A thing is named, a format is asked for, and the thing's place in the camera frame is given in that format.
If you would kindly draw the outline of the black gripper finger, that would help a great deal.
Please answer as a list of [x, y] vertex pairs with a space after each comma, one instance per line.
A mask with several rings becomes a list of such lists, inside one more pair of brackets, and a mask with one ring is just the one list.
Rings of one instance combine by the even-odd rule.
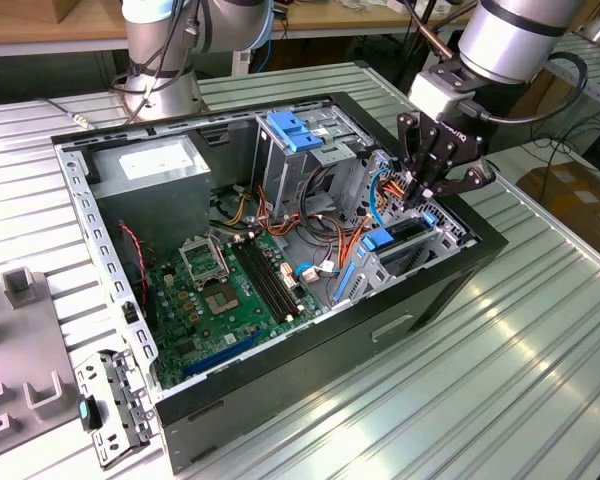
[[433, 121], [422, 120], [416, 112], [403, 113], [397, 117], [398, 138], [401, 144], [401, 168], [407, 180], [402, 195], [405, 208], [429, 198], [426, 191], [435, 192], [442, 179], [442, 164], [432, 154], [440, 140], [440, 129]]
[[494, 180], [494, 171], [475, 152], [442, 149], [428, 153], [421, 171], [421, 203], [477, 190]]

